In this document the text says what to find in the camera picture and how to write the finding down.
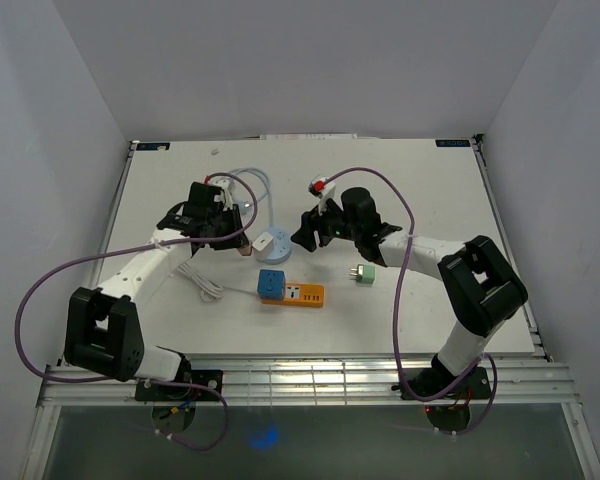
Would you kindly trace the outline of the light blue wall plug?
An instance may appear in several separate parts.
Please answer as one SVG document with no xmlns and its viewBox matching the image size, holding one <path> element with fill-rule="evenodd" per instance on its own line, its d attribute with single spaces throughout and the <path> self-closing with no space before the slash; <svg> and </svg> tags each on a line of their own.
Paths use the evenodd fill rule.
<svg viewBox="0 0 600 480">
<path fill-rule="evenodd" d="M 251 201 L 238 201 L 237 202 L 237 206 L 239 209 L 239 212 L 242 216 L 245 216 L 249 213 L 252 213 L 254 211 L 254 208 L 256 207 L 256 204 L 254 204 Z"/>
</svg>

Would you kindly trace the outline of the pink plug adapter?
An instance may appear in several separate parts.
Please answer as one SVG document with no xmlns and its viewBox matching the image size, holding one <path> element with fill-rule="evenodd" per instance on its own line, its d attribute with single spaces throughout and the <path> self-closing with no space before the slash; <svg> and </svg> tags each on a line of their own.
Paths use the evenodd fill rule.
<svg viewBox="0 0 600 480">
<path fill-rule="evenodd" d="M 252 245 L 251 244 L 244 245 L 244 246 L 238 248 L 238 252 L 240 253 L 241 256 L 248 257 L 252 254 Z"/>
</svg>

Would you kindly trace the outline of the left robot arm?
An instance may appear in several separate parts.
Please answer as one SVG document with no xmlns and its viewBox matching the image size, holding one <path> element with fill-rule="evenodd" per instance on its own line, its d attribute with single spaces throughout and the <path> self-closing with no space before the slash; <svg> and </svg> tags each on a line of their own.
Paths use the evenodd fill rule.
<svg viewBox="0 0 600 480">
<path fill-rule="evenodd" d="M 170 399 L 185 397 L 192 376 L 182 353 L 143 338 L 140 313 L 179 267 L 198 250 L 250 249 L 234 179 L 212 176 L 191 184 L 186 200 L 171 207 L 147 244 L 109 279 L 70 297 L 64 359 L 107 378 L 157 380 Z"/>
</svg>

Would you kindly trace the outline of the orange power strip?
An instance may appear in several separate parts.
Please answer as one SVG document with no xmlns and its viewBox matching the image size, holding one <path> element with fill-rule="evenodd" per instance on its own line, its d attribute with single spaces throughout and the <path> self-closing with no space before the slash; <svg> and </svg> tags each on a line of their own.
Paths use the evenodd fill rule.
<svg viewBox="0 0 600 480">
<path fill-rule="evenodd" d="M 269 305 L 322 308 L 324 300 L 325 289 L 322 285 L 287 283 L 282 300 L 262 299 L 261 302 Z"/>
</svg>

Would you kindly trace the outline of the green usb charger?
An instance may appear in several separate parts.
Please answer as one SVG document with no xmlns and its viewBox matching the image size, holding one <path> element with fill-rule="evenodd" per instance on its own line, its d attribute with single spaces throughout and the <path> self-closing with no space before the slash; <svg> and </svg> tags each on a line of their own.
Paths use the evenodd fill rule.
<svg viewBox="0 0 600 480">
<path fill-rule="evenodd" d="M 361 285 L 373 285 L 376 279 L 376 268 L 373 265 L 358 264 L 350 269 L 351 278 Z"/>
</svg>

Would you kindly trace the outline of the round light blue socket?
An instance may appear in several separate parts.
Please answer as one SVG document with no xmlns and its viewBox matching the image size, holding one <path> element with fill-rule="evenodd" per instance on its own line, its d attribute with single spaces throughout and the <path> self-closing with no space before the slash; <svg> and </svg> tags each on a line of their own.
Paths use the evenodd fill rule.
<svg viewBox="0 0 600 480">
<path fill-rule="evenodd" d="M 279 227 L 266 229 L 273 238 L 273 250 L 265 258 L 264 262 L 269 265 L 278 265 L 286 262 L 292 254 L 292 242 L 289 233 Z"/>
</svg>

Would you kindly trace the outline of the white usb charger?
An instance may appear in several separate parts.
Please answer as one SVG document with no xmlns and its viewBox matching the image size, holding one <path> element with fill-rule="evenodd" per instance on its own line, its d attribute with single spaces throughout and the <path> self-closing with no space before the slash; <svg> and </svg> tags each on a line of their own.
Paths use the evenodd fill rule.
<svg viewBox="0 0 600 480">
<path fill-rule="evenodd" d="M 263 263 L 269 262 L 269 257 L 274 252 L 275 240 L 269 231 L 262 232 L 252 242 L 252 254 L 254 257 Z"/>
</svg>

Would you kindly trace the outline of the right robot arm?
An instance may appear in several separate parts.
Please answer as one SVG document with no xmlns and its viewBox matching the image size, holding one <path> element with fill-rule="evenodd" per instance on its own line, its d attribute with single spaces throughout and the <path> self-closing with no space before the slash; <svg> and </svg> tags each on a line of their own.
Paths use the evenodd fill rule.
<svg viewBox="0 0 600 480">
<path fill-rule="evenodd" d="M 324 179 L 309 191 L 318 203 L 302 214 L 293 243 L 313 252 L 334 239 L 348 240 L 368 262 L 442 282 L 456 316 L 454 327 L 430 368 L 413 379 L 401 376 L 396 388 L 403 397 L 420 401 L 456 396 L 493 335 L 528 300 L 511 264 L 486 236 L 466 242 L 436 240 L 382 221 L 365 188 L 345 190 L 339 202 Z"/>
</svg>

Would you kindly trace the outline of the blue cube socket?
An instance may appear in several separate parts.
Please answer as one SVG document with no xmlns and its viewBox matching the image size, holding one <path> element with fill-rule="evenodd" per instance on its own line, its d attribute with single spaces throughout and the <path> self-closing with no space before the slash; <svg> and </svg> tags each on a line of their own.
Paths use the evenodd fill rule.
<svg viewBox="0 0 600 480">
<path fill-rule="evenodd" d="M 257 294 L 263 301 L 282 301 L 285 298 L 286 280 L 281 270 L 261 269 Z"/>
</svg>

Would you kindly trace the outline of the aluminium frame rail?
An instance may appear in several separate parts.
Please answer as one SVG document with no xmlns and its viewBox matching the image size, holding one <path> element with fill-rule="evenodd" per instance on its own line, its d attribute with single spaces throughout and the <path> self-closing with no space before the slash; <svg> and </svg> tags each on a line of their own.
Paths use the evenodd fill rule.
<svg viewBox="0 0 600 480">
<path fill-rule="evenodd" d="M 397 371 L 389 360 L 255 360 L 198 359 L 194 367 L 222 374 L 215 386 L 231 406 L 380 406 L 401 402 Z M 157 387 L 133 381 L 88 383 L 87 372 L 59 367 L 55 374 L 69 383 L 49 382 L 41 389 L 41 406 L 140 406 L 173 403 Z M 480 405 L 489 398 L 502 404 L 570 404 L 580 396 L 563 363 L 540 358 L 482 361 L 460 387 L 458 397 Z"/>
</svg>

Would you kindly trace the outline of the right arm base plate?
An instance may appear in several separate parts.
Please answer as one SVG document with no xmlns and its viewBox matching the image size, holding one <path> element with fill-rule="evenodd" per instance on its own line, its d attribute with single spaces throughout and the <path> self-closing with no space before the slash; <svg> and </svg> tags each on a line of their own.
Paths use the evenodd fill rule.
<svg viewBox="0 0 600 480">
<path fill-rule="evenodd" d="M 438 394 L 443 388 L 451 384 L 451 381 L 443 378 L 433 368 L 407 369 L 405 373 L 410 388 L 422 397 Z M 483 367 L 474 367 L 461 382 L 444 396 L 444 399 L 467 398 L 468 394 L 471 394 L 472 399 L 487 400 L 492 393 L 487 373 L 488 371 Z"/>
</svg>

